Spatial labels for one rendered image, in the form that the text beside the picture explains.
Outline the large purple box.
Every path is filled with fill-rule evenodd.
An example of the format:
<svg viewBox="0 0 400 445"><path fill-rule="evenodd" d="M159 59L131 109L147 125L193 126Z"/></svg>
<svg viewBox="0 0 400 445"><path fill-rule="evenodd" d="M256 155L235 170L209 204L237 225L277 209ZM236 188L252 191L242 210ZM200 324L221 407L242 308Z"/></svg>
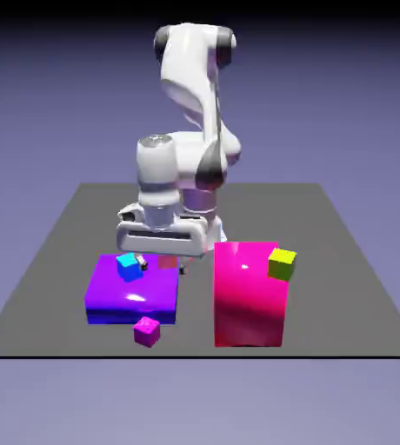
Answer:
<svg viewBox="0 0 400 445"><path fill-rule="evenodd" d="M90 324L134 324L148 316L162 324L177 317L178 267L160 268L158 256L148 254L145 271L135 267L127 281L118 271L116 254L100 255L85 292L84 305Z"/></svg>

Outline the large pink box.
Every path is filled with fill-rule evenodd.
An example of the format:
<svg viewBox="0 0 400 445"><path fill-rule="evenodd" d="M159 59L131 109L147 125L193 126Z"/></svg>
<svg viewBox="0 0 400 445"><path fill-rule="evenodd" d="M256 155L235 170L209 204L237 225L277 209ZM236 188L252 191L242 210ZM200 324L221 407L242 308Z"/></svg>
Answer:
<svg viewBox="0 0 400 445"><path fill-rule="evenodd" d="M280 347L289 284L269 276L277 242L219 242L214 248L215 346Z"/></svg>

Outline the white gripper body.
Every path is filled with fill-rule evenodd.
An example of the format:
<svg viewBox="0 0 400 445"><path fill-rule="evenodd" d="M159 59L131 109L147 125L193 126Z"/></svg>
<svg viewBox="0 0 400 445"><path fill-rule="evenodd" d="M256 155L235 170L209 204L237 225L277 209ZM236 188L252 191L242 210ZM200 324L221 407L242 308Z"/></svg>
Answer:
<svg viewBox="0 0 400 445"><path fill-rule="evenodd" d="M177 218L165 229L143 222L117 225L117 248L122 252L199 257L207 251L208 223L203 217Z"/></svg>

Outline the small magenta cube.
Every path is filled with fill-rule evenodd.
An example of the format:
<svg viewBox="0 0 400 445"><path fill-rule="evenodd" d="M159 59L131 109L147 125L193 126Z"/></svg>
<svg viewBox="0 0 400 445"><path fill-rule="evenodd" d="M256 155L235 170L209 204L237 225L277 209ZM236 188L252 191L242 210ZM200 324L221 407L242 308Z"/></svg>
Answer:
<svg viewBox="0 0 400 445"><path fill-rule="evenodd" d="M153 347L160 339L160 322L143 316L133 328L134 341L144 347Z"/></svg>

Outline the small yellow-green cube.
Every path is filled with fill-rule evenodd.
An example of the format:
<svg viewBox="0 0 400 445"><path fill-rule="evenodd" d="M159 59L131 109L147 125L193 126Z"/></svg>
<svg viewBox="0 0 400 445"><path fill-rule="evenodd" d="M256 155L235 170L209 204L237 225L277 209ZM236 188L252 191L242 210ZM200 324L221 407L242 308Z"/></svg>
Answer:
<svg viewBox="0 0 400 445"><path fill-rule="evenodd" d="M296 267L297 253L274 248L268 259L268 275L277 280L288 282Z"/></svg>

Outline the small cyan cube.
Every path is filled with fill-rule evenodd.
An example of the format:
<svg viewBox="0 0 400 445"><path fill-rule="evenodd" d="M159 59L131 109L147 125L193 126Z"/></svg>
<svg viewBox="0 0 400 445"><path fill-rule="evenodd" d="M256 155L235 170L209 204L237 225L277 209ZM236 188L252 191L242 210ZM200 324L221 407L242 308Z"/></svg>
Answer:
<svg viewBox="0 0 400 445"><path fill-rule="evenodd" d="M116 257L117 273L125 282L132 282L143 276L140 263L134 253L128 252Z"/></svg>

